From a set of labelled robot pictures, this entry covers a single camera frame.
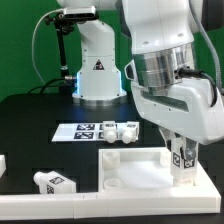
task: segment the green wall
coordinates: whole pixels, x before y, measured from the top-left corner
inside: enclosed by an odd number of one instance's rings
[[[41,85],[32,67],[31,40],[38,20],[47,12],[59,8],[56,0],[5,0],[1,1],[0,26],[0,100],[5,97],[26,93]],[[130,60],[130,41],[120,34],[116,12],[101,12],[101,20],[111,25],[116,33],[116,64],[122,71],[123,88],[130,90],[123,74],[123,67]],[[209,33],[218,49],[221,62],[224,59],[224,29]],[[195,35],[197,61],[200,68],[214,77],[211,55],[201,39]],[[68,65],[75,74],[81,67],[80,36],[76,29],[65,37]],[[54,26],[41,24],[36,41],[37,66],[45,81],[60,76],[59,55]]]

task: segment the triangular warning sticker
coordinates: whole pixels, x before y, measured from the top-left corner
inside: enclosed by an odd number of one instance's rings
[[[96,65],[94,66],[93,70],[105,70],[103,64],[100,60],[97,61]]]

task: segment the black table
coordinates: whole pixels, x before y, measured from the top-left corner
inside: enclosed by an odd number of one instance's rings
[[[52,143],[59,123],[140,122],[136,143]],[[200,146],[199,161],[224,195],[224,141]],[[0,155],[7,171],[0,178],[0,194],[35,194],[36,172],[56,171],[74,180],[78,192],[98,191],[98,150],[103,148],[159,147],[164,142],[156,125],[142,120],[129,96],[126,104],[101,109],[74,105],[72,98],[58,94],[14,95],[0,103]],[[224,223],[221,214],[95,218],[83,220],[20,221],[17,223]]]

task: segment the white platform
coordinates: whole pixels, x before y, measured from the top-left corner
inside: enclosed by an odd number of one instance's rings
[[[219,213],[221,197],[201,165],[195,186],[173,187],[162,150],[102,149],[99,192],[0,196],[0,220]],[[104,153],[112,157],[106,169]]]
[[[129,194],[131,198],[135,198],[135,203],[141,204],[141,215],[219,213],[221,196],[200,164],[194,186],[173,187],[170,168],[160,165],[160,152],[164,149],[100,150],[99,191]],[[120,154],[120,166],[105,169],[103,154],[113,154],[113,151]],[[140,207],[136,205],[136,215],[140,212]]]

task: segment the cable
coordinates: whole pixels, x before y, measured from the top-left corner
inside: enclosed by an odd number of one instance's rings
[[[43,93],[44,93],[44,90],[45,90],[46,88],[48,88],[48,86],[49,86],[50,84],[52,84],[52,83],[54,83],[54,82],[58,82],[58,81],[65,81],[65,77],[52,79],[52,80],[50,80],[49,82],[47,82],[47,83],[42,87],[42,89],[41,89],[41,91],[40,91],[40,94],[43,94]]]
[[[211,76],[209,76],[208,74],[201,73],[201,76],[205,79],[208,79],[208,81],[210,82],[210,84],[212,86],[213,100],[212,100],[210,107],[213,107],[213,106],[215,106],[217,99],[218,99],[218,92],[217,92],[216,84],[215,84],[214,80],[211,78]]]
[[[37,23],[37,25],[36,25],[36,27],[34,29],[34,32],[33,32],[33,37],[32,37],[32,63],[33,63],[33,67],[34,67],[34,69],[36,71],[36,74],[39,77],[39,79],[40,79],[40,81],[42,82],[43,85],[45,85],[45,81],[44,81],[44,79],[42,78],[41,74],[39,73],[39,71],[37,69],[36,60],[35,60],[35,41],[36,41],[37,30],[38,30],[42,20],[44,20],[44,18],[46,16],[49,16],[52,13],[58,13],[58,12],[62,12],[62,11],[63,11],[63,9],[58,9],[58,10],[54,10],[54,11],[46,13],[44,16],[41,17],[41,19]]]
[[[192,0],[189,0],[189,6],[191,9],[191,13],[194,17],[194,20],[198,26],[198,29],[199,29],[201,35],[203,36],[211,54],[212,54],[214,64],[215,64],[215,71],[216,71],[216,85],[217,85],[220,93],[222,95],[224,95],[224,89],[222,88],[221,67],[220,67],[220,61],[219,61],[218,54],[217,54],[214,45],[212,44],[210,38],[208,37],[204,27],[202,26],[202,24],[197,16],[197,13],[196,13],[196,10],[195,10]]]
[[[56,86],[48,86],[47,88],[57,88],[59,87],[59,85],[56,85]],[[33,89],[29,90],[29,92],[27,92],[27,94],[31,94],[33,91],[37,90],[37,89],[42,89],[43,86],[37,86],[37,87],[34,87]]]
[[[210,82],[212,90],[213,90],[213,99],[212,99],[212,103],[211,103],[210,107],[213,107],[216,104],[217,99],[218,99],[218,91],[217,91],[216,84],[211,76],[209,76],[208,74],[204,73],[201,70],[190,69],[189,67],[186,67],[186,66],[180,68],[179,70],[177,70],[175,72],[178,73],[178,75],[181,78],[194,77],[194,78],[199,78],[199,79],[200,78],[207,79]]]

